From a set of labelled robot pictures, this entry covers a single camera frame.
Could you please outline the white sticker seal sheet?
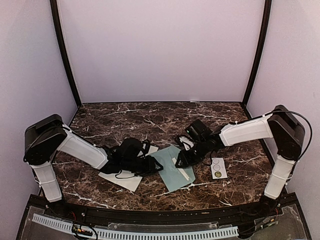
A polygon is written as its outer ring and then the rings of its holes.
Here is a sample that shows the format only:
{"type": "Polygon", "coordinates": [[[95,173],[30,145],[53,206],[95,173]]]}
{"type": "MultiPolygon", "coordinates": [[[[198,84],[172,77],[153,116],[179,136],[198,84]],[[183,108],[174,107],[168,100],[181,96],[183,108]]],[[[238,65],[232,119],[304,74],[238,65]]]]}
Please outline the white sticker seal sheet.
{"type": "Polygon", "coordinates": [[[219,180],[219,179],[227,179],[227,171],[225,166],[225,161],[221,157],[212,157],[211,158],[211,165],[210,165],[212,179],[219,180]]]}

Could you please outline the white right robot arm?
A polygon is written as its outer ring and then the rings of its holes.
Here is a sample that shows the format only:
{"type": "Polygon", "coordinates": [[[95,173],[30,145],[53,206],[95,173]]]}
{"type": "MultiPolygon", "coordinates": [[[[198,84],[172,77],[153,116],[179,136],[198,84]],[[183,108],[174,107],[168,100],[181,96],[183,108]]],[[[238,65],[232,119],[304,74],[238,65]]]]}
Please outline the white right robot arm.
{"type": "Polygon", "coordinates": [[[268,113],[224,124],[215,130],[196,119],[185,129],[193,145],[179,152],[175,166],[181,169],[193,166],[207,154],[239,143],[272,139],[277,149],[276,160],[264,189],[266,198],[255,205],[255,213],[266,217],[274,210],[273,200],[281,195],[297,162],[306,151],[303,146],[306,130],[298,118],[303,118],[303,115],[279,104],[268,113]]]}

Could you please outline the light blue paper envelope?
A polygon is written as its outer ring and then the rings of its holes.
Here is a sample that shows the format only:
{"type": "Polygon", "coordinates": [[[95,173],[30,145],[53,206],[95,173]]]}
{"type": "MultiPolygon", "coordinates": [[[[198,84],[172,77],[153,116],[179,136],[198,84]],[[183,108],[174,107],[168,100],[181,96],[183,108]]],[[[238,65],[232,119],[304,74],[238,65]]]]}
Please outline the light blue paper envelope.
{"type": "Polygon", "coordinates": [[[156,160],[163,165],[163,170],[160,171],[159,174],[169,193],[185,187],[196,180],[193,168],[191,166],[183,168],[190,177],[189,181],[187,181],[176,169],[172,158],[176,158],[177,160],[179,152],[180,149],[178,147],[171,145],[151,154],[152,157],[155,157],[156,160]]]}

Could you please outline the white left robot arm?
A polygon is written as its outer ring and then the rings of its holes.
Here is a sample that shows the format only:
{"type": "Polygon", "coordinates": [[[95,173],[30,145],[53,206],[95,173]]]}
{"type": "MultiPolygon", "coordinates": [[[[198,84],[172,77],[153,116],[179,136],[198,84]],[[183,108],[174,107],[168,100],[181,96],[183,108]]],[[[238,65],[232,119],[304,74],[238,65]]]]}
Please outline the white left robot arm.
{"type": "Polygon", "coordinates": [[[99,146],[85,140],[63,123],[62,117],[53,114],[29,126],[24,132],[24,157],[33,170],[51,210],[60,218],[67,218],[70,206],[56,179],[52,160],[56,152],[66,153],[103,174],[119,175],[124,171],[134,177],[144,177],[164,169],[155,157],[149,155],[149,140],[126,138],[118,146],[99,146]]]}

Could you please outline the black right corner post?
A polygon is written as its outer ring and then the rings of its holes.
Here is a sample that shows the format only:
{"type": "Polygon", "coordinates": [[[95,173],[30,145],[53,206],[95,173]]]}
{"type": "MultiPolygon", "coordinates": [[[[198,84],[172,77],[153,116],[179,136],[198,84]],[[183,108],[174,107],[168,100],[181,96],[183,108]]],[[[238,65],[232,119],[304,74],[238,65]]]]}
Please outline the black right corner post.
{"type": "Polygon", "coordinates": [[[247,83],[244,96],[241,102],[244,108],[247,108],[248,106],[248,103],[254,88],[255,80],[258,74],[258,70],[259,70],[259,66],[260,66],[260,62],[261,62],[261,58],[264,50],[264,45],[266,41],[268,26],[269,26],[271,8],[272,8],[272,0],[265,0],[256,51],[255,51],[248,83],[247,83]]]}

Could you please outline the black corner post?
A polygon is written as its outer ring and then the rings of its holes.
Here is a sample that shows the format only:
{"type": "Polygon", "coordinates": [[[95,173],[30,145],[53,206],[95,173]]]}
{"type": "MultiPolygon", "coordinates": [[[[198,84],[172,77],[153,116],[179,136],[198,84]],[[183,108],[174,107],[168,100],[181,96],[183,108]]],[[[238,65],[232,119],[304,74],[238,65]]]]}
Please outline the black corner post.
{"type": "Polygon", "coordinates": [[[258,74],[258,70],[259,70],[259,66],[260,66],[260,62],[261,62],[261,58],[264,50],[264,45],[266,41],[268,26],[269,26],[271,8],[272,8],[272,0],[265,0],[256,51],[255,51],[248,83],[247,83],[244,96],[241,102],[244,108],[247,108],[248,106],[248,103],[254,88],[255,80],[258,74]]]}
{"type": "Polygon", "coordinates": [[[57,0],[50,0],[50,9],[51,9],[51,15],[54,25],[54,30],[56,34],[56,40],[59,47],[60,56],[62,59],[63,67],[66,73],[66,77],[68,80],[68,84],[73,96],[73,99],[75,101],[75,104],[77,108],[79,108],[82,105],[82,101],[80,98],[80,94],[78,92],[76,81],[72,72],[69,56],[67,53],[67,48],[65,44],[60,14],[59,14],[59,8],[58,8],[58,1],[57,0]]]}

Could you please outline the black left corner post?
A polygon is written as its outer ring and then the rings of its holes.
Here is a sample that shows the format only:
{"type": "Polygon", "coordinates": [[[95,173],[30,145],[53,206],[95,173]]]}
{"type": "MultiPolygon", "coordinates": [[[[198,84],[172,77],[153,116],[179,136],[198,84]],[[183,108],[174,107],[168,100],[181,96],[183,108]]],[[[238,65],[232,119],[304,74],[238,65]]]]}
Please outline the black left corner post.
{"type": "Polygon", "coordinates": [[[50,9],[51,9],[51,15],[54,25],[54,30],[56,34],[56,40],[59,47],[60,56],[62,59],[63,67],[66,73],[66,77],[68,80],[68,84],[73,96],[73,99],[75,101],[75,104],[77,108],[79,108],[82,105],[82,101],[80,98],[80,94],[78,92],[76,81],[72,72],[69,56],[67,53],[67,48],[65,44],[60,14],[59,14],[59,8],[58,8],[58,1],[57,0],[50,0],[50,9]]]}

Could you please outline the black front rail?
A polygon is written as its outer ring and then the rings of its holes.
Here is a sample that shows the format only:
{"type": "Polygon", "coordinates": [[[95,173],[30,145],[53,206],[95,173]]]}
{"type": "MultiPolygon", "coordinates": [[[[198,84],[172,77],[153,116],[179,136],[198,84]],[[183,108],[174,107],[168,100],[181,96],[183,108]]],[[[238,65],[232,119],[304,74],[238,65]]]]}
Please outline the black front rail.
{"type": "Polygon", "coordinates": [[[54,202],[49,206],[53,210],[47,210],[50,215],[57,213],[62,206],[62,212],[71,210],[75,213],[76,221],[88,225],[107,226],[111,223],[142,224],[142,225],[184,225],[218,222],[220,225],[246,225],[262,217],[270,217],[276,214],[270,210],[267,214],[253,213],[260,206],[259,202],[247,203],[222,208],[210,208],[188,211],[133,211],[117,210],[100,207],[78,205],[68,202],[54,202]]]}

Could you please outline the white letter sheet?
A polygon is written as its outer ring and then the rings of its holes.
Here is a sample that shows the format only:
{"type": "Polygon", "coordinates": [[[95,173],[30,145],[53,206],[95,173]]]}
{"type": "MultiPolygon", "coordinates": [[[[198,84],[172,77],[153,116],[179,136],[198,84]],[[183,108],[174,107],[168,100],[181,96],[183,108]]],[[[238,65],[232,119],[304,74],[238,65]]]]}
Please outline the white letter sheet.
{"type": "MultiPolygon", "coordinates": [[[[177,163],[177,159],[175,157],[172,158],[172,162],[174,163],[174,165],[177,163]]],[[[189,181],[190,180],[190,177],[189,175],[187,174],[187,172],[183,169],[183,168],[177,168],[176,169],[183,175],[183,177],[189,181]]]]}

